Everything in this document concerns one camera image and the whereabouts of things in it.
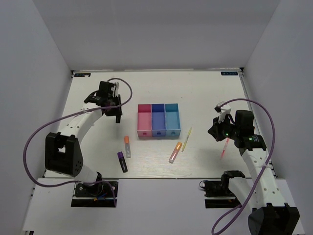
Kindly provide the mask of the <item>orange cap white highlighter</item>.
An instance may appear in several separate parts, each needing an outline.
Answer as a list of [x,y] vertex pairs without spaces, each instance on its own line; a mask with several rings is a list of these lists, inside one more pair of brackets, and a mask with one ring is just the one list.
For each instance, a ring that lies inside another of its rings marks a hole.
[[130,140],[129,140],[128,136],[124,137],[124,144],[125,144],[126,157],[130,158],[131,157],[131,149],[130,149]]

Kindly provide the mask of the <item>purple cap black highlighter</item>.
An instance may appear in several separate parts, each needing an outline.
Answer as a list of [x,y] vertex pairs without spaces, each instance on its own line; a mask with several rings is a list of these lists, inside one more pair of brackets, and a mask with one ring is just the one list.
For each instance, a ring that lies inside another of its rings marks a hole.
[[118,156],[118,160],[119,160],[119,162],[120,162],[120,165],[121,165],[121,168],[122,168],[123,173],[128,172],[128,168],[127,168],[127,165],[126,165],[126,161],[125,161],[123,152],[121,152],[121,151],[118,152],[118,153],[117,153],[117,156]]

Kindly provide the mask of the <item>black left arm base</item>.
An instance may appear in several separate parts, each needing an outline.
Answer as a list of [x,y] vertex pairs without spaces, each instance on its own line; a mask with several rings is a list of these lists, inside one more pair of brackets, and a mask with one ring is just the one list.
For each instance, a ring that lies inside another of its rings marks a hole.
[[73,208],[114,208],[117,202],[118,181],[108,181],[108,184],[102,183],[102,186],[87,186],[77,184],[74,188],[71,207]]

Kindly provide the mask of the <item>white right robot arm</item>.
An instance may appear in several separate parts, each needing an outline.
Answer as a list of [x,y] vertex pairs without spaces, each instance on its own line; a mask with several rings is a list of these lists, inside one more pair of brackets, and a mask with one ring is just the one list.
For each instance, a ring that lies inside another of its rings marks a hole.
[[239,205],[237,213],[218,232],[221,234],[232,225],[245,209],[250,211],[248,228],[252,235],[291,235],[299,221],[297,207],[291,207],[283,197],[268,163],[272,151],[262,136],[254,133],[254,114],[237,110],[235,117],[229,108],[219,108],[219,116],[213,119],[208,133],[216,141],[234,140],[240,155],[250,172],[253,185],[250,186],[241,171],[225,171],[218,186],[208,185],[210,195],[235,195]]

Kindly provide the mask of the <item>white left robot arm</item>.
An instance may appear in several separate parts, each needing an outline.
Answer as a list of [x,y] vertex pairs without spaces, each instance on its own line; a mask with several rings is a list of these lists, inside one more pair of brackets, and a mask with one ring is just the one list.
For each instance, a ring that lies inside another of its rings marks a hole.
[[92,195],[103,191],[103,183],[100,174],[84,163],[80,143],[103,115],[115,117],[115,122],[120,123],[122,108],[118,89],[118,82],[101,81],[98,90],[84,100],[83,113],[75,115],[61,131],[49,133],[45,139],[45,168],[87,183],[86,188]]

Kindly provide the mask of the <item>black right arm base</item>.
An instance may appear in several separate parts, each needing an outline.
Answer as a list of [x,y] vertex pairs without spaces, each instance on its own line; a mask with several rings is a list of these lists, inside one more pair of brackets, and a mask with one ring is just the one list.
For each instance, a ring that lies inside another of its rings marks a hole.
[[228,209],[240,205],[237,197],[229,189],[229,179],[245,178],[245,175],[238,170],[225,171],[220,180],[202,180],[199,183],[200,189],[204,191],[204,202],[206,209]]

